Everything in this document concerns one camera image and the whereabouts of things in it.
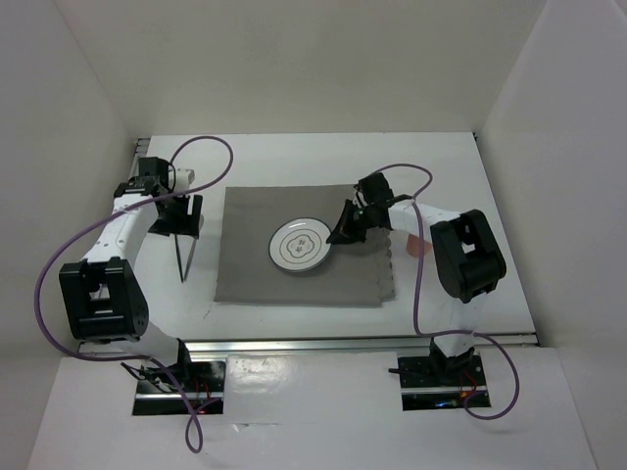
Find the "pink object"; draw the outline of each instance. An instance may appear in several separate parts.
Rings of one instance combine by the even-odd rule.
[[[429,242],[424,242],[425,254],[429,253],[432,248],[433,245]],[[408,236],[408,253],[414,258],[418,258],[420,256],[420,239],[415,235]]]

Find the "gray placemat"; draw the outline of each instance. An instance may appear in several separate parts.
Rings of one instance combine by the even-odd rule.
[[[364,244],[335,246],[302,273],[279,269],[268,243],[284,223],[313,217],[333,228],[352,185],[226,188],[214,300],[236,304],[380,306],[394,297],[388,231]]]

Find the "white plate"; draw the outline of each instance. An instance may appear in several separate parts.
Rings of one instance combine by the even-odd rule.
[[[315,218],[297,218],[280,227],[270,239],[274,264],[287,271],[306,271],[318,266],[331,251],[326,238],[331,231]]]

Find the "white table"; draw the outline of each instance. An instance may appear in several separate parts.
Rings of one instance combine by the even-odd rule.
[[[360,397],[370,400],[369,412],[356,415],[353,403],[346,408],[333,403],[335,414],[329,416],[324,412],[325,403],[315,399],[317,394],[328,394],[329,384],[312,383],[319,379],[308,376],[292,381],[300,384],[300,393],[283,397],[283,402],[299,400],[316,407],[307,410],[308,417],[315,419],[299,419],[300,408],[293,403],[286,402],[285,409],[291,411],[285,414],[280,403],[272,400],[276,393],[285,395],[279,385],[289,379],[290,371],[279,369],[274,377],[267,377],[275,383],[251,396],[255,406],[248,408],[274,424],[233,420],[226,414],[227,408],[222,416],[203,416],[205,447],[198,455],[189,452],[183,442],[186,416],[131,416],[135,381],[117,364],[65,358],[28,468],[594,469],[556,352],[509,350],[520,373],[522,393],[518,406],[501,420],[480,422],[461,409],[402,412],[398,379],[387,373],[388,364],[381,362],[380,354],[372,354],[376,358],[367,377],[355,376],[355,362],[349,357],[346,362],[337,357],[332,362],[331,388],[358,391],[364,383],[372,385],[377,396],[369,390]],[[490,414],[508,403],[513,381],[497,351],[487,349],[482,356],[495,409],[477,412]],[[385,384],[392,380],[396,380],[396,389]],[[246,408],[241,400],[239,405],[235,414]]]
[[[148,156],[169,159],[191,136],[156,136]],[[411,307],[416,261],[405,251],[406,236],[392,233],[392,262],[397,296],[379,308],[224,305],[216,290],[224,187],[356,183],[381,166],[408,162],[426,166],[434,183],[421,201],[455,211],[480,209],[495,232],[507,264],[507,276],[485,307],[483,331],[528,334],[535,328],[471,133],[274,134],[225,135],[235,164],[225,181],[206,191],[205,225],[185,284],[179,282],[173,239],[149,235],[135,273],[150,306],[152,321],[166,333],[196,340],[411,336]],[[218,175],[226,150],[216,142],[192,144],[177,166],[196,171],[196,184]],[[395,193],[410,193],[425,181],[420,172],[387,173]],[[187,248],[183,248],[183,258]],[[421,327],[432,331],[446,294],[427,258],[421,300]]]

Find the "white wall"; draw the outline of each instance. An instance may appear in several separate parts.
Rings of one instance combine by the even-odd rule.
[[[549,0],[479,143],[596,460],[624,468],[627,20],[613,0]]]
[[[545,0],[56,0],[134,135],[478,129]]]
[[[59,364],[33,318],[37,272],[111,209],[132,143],[51,0],[0,2],[0,64],[0,455],[13,470],[27,465]],[[67,340],[57,272],[44,309]]]

